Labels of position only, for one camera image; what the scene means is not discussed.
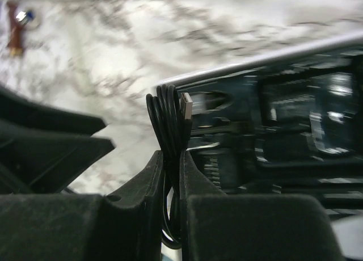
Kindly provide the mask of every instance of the brown screwdriver handle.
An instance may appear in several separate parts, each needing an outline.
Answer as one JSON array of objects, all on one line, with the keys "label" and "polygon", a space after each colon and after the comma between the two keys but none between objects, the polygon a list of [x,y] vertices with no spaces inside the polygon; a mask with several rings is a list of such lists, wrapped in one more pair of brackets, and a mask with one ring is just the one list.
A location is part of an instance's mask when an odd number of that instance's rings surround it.
[{"label": "brown screwdriver handle", "polygon": [[24,30],[24,27],[21,26],[15,19],[18,4],[13,1],[8,1],[6,5],[8,7],[7,14],[10,23],[10,41],[8,43],[10,56],[21,56],[24,51],[22,46],[22,32]]}]

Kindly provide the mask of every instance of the bundled cable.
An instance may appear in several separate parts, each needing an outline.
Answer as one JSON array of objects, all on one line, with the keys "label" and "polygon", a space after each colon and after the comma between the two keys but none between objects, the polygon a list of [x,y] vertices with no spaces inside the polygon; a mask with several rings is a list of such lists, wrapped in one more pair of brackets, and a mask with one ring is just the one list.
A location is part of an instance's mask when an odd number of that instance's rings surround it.
[{"label": "bundled cable", "polygon": [[[179,161],[187,148],[192,129],[192,99],[182,93],[180,102],[174,85],[158,86],[157,96],[147,94],[147,111],[164,155],[163,231],[162,242],[171,249],[181,248],[179,214]],[[167,196],[173,188],[170,216]]]}]

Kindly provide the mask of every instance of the white marble countertop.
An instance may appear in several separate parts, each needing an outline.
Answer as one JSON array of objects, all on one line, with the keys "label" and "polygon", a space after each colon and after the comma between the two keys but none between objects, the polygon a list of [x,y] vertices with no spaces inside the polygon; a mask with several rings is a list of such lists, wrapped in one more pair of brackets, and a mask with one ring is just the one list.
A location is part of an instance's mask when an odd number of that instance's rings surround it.
[{"label": "white marble countertop", "polygon": [[362,27],[363,0],[26,1],[41,26],[9,58],[2,7],[0,82],[38,102],[103,116],[117,149],[73,184],[110,193],[158,148],[145,94],[158,81]]}]

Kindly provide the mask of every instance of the black pointed object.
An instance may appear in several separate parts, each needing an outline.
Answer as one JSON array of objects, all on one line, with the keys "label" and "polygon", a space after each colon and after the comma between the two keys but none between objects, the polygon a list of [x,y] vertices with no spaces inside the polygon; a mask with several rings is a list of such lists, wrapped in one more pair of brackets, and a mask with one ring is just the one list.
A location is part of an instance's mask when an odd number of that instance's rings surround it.
[{"label": "black pointed object", "polygon": [[105,128],[99,117],[66,112],[43,106],[0,86],[0,118],[20,126],[42,131],[92,135]]},{"label": "black pointed object", "polygon": [[29,129],[0,119],[0,193],[60,192],[113,149],[108,139]]}]

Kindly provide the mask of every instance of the cable connector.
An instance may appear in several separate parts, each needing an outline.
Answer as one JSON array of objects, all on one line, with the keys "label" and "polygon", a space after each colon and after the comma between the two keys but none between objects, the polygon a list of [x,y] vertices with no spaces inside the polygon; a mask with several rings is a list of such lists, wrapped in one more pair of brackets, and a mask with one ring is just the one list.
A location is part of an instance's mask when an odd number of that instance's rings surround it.
[{"label": "cable connector", "polygon": [[189,93],[183,92],[181,94],[180,108],[185,120],[192,119],[193,100]]}]

